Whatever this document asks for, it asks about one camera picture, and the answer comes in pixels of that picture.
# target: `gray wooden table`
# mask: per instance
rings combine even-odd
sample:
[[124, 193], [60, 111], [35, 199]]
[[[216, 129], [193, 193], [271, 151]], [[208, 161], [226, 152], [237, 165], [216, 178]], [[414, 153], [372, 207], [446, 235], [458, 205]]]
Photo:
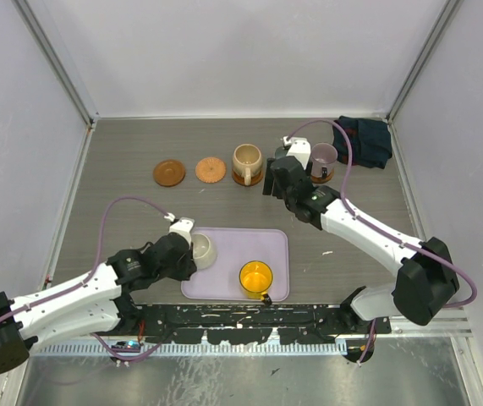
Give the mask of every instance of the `gray wooden table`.
[[[265, 156], [271, 156], [280, 146], [280, 138], [304, 121], [101, 120], [91, 141], [54, 282], [64, 282], [91, 268], [102, 212], [120, 195], [143, 195], [178, 217], [194, 218], [201, 227], [283, 230], [288, 235], [290, 259], [289, 303], [340, 303], [359, 286], [392, 281], [387, 271], [363, 251], [297, 221], [281, 200], [263, 196], [263, 184], [245, 188], [231, 179], [235, 146], [252, 143]], [[309, 126], [300, 134], [312, 144], [332, 141], [332, 131], [323, 123]], [[228, 165], [226, 178], [217, 184], [203, 184], [195, 176], [196, 163], [206, 156], [218, 156]], [[185, 180], [173, 188], [160, 187], [152, 178], [155, 165], [167, 158], [180, 160], [187, 169]], [[344, 169], [344, 165], [337, 165], [329, 186], [339, 189]], [[361, 210], [412, 235], [394, 160], [385, 170], [354, 167], [348, 195]], [[102, 259], [154, 241], [166, 232], [167, 223], [156, 211], [141, 203], [122, 202], [112, 209], [107, 221]], [[140, 303], [195, 302], [186, 299], [179, 283], [172, 280], [160, 281], [133, 297]]]

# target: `round coaster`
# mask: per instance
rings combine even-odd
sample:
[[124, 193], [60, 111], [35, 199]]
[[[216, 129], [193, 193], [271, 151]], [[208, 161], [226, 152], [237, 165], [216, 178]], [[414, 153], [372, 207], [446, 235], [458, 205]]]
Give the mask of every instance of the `round coaster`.
[[155, 179], [155, 182], [167, 188], [180, 184], [181, 181], [183, 181], [185, 174], [186, 171], [183, 163], [176, 161], [175, 159], [162, 161], [155, 166], [155, 169], [153, 169], [153, 178]]
[[315, 178], [314, 176], [310, 177], [310, 180], [312, 181], [313, 184], [324, 184], [325, 182], [329, 182], [333, 178], [333, 174], [335, 173], [335, 169], [332, 169], [332, 171], [327, 175], [326, 178]]
[[[236, 184], [240, 184], [241, 186], [244, 186], [244, 178], [241, 178], [233, 169], [232, 169], [232, 178]], [[250, 180], [250, 185], [247, 187], [254, 186], [258, 182], [260, 182], [263, 178], [264, 178], [264, 169], [262, 168], [260, 170], [260, 173], [258, 173]]]
[[196, 177], [206, 184], [214, 184], [226, 175], [226, 163], [215, 157], [204, 158], [196, 165]]

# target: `robotic arm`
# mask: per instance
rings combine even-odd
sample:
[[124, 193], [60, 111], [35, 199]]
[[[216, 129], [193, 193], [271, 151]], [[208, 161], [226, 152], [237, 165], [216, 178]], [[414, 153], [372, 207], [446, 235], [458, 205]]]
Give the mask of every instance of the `robotic arm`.
[[[173, 221], [169, 233], [139, 250], [120, 250], [89, 273], [35, 294], [8, 299], [0, 293], [0, 316], [28, 305], [0, 323], [0, 374], [23, 364], [30, 354], [72, 337], [91, 332], [130, 332], [140, 321], [140, 310], [130, 293], [147, 289], [170, 277], [186, 281], [196, 272], [190, 232], [194, 220]], [[49, 298], [38, 306], [30, 304]]]
[[[364, 214], [348, 200], [347, 207], [338, 191], [316, 187], [311, 182], [309, 142], [285, 138], [283, 143], [275, 157], [268, 159], [263, 194], [283, 199], [301, 222], [346, 239], [396, 278], [395, 283], [356, 289], [341, 305], [344, 321], [355, 326], [377, 317], [404, 315], [421, 326], [429, 323], [458, 291], [458, 278], [452, 270], [408, 246], [423, 248], [451, 262], [447, 246], [436, 238], [422, 242], [402, 234]], [[395, 236], [400, 243], [384, 237], [383, 232]]]

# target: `white panel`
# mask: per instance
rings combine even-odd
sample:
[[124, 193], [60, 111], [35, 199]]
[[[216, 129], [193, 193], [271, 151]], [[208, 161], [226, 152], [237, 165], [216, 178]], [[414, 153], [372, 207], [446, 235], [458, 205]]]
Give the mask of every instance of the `white panel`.
[[480, 290], [467, 313], [483, 360], [483, 0], [463, 3], [396, 125], [428, 235]]
[[388, 112], [444, 3], [30, 0], [103, 117]]
[[8, 296], [40, 282], [84, 138], [85, 123], [13, 4], [0, 0], [0, 291]]

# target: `yellow cup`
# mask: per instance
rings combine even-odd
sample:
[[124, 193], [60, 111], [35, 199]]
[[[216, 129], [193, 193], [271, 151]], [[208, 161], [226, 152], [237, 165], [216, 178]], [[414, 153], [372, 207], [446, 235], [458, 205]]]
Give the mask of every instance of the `yellow cup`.
[[266, 306], [272, 304], [267, 291], [273, 282], [273, 272], [268, 265], [261, 261], [251, 261], [243, 265], [239, 271], [239, 282], [249, 299], [261, 300]]

